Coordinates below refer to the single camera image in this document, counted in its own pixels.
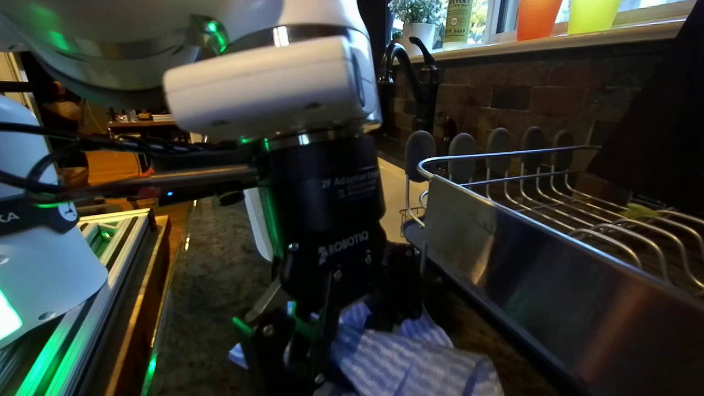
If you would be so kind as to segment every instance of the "yellow cup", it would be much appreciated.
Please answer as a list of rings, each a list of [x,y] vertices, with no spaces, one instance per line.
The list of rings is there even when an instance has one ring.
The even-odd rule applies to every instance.
[[[615,27],[620,0],[573,0],[568,32],[610,30]]]

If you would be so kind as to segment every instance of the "green light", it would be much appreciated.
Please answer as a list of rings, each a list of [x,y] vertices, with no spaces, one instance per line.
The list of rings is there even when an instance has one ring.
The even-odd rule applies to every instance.
[[[281,229],[279,229],[279,222],[277,222],[276,201],[273,201],[273,195],[270,195],[270,191],[267,186],[259,189],[259,194],[263,194],[263,212],[264,212],[264,222],[267,222],[269,239],[270,239],[270,247],[273,247],[273,255],[276,257],[285,257],[285,247],[281,247],[285,237],[281,237]]]
[[[62,362],[62,349],[66,344],[71,344],[71,332],[66,326],[59,326],[31,365],[18,393],[46,393],[46,387]]]
[[[148,372],[146,372],[146,382],[142,384],[142,393],[144,396],[150,393],[150,387],[153,387],[155,376],[157,376],[157,365],[159,365],[159,351],[153,349],[150,365],[148,365]]]
[[[224,24],[220,24],[219,19],[209,19],[204,24],[204,32],[209,32],[215,40],[219,52],[224,52],[230,46],[230,35]]]
[[[91,335],[87,335],[81,329],[75,335],[75,339],[71,340],[69,351],[62,359],[62,365],[54,373],[54,380],[50,380],[46,393],[59,393],[59,389],[64,389],[69,384],[69,380],[73,379],[75,368],[80,368],[80,361],[83,359],[81,349],[91,344],[89,339],[91,339]]]
[[[105,248],[110,247],[113,237],[115,237],[115,229],[103,229],[97,234],[97,237],[91,242],[91,248],[97,257],[102,257],[105,252]]]
[[[22,318],[18,311],[6,302],[5,292],[0,290],[0,339],[18,332],[22,327]]]
[[[40,206],[40,208],[58,208],[59,202],[38,202],[35,206]]]
[[[46,35],[48,35],[48,41],[50,41],[58,51],[71,52],[71,41],[69,41],[69,38],[66,38],[64,32],[59,32],[59,30],[48,30]]]
[[[241,316],[233,316],[233,323],[244,336],[253,336],[255,335],[255,329],[251,329],[249,323],[244,323]]]

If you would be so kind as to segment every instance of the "striped cloth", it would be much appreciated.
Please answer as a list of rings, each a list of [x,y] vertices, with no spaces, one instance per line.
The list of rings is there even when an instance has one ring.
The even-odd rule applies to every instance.
[[[499,376],[484,355],[453,349],[430,314],[408,318],[396,332],[366,329],[369,308],[343,311],[333,361],[362,396],[502,396]],[[241,344],[230,359],[247,368]]]

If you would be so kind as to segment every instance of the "metal dish rack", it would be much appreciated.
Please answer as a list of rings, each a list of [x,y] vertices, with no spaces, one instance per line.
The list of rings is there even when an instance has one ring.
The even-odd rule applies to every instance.
[[[576,189],[575,157],[599,147],[568,131],[453,143],[403,212],[430,267],[570,391],[704,389],[704,219]]]

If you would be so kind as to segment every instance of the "kitchen counter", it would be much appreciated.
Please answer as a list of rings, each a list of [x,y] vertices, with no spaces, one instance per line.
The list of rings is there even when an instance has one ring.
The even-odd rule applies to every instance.
[[[380,161],[390,239],[399,234],[405,195],[403,172]],[[171,219],[170,290],[153,357],[150,393],[251,393],[244,369],[227,361],[237,335],[232,316],[244,314],[269,283],[269,264],[258,255],[244,204],[220,206],[215,197],[161,208]],[[496,361],[506,393],[557,393],[502,336],[460,299],[432,285],[430,311],[463,349]]]

